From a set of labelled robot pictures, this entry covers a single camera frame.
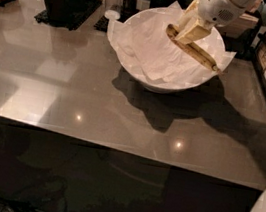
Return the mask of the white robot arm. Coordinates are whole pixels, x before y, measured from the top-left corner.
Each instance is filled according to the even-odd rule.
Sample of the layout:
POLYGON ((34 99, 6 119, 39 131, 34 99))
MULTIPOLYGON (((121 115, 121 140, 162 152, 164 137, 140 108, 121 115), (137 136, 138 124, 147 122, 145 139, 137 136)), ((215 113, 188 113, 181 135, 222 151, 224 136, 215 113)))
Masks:
POLYGON ((266 212, 266 112, 254 68, 234 60, 168 101, 157 128, 186 153, 174 159, 164 212, 266 212))

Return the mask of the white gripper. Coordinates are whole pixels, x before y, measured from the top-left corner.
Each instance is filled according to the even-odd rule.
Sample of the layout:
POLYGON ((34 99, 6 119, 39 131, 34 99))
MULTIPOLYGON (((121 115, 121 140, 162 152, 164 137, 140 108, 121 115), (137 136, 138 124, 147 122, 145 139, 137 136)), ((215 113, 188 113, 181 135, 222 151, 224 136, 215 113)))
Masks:
POLYGON ((226 26, 251 4, 251 0, 193 0, 178 22, 176 40, 183 45, 205 38, 211 34, 212 23, 226 26))

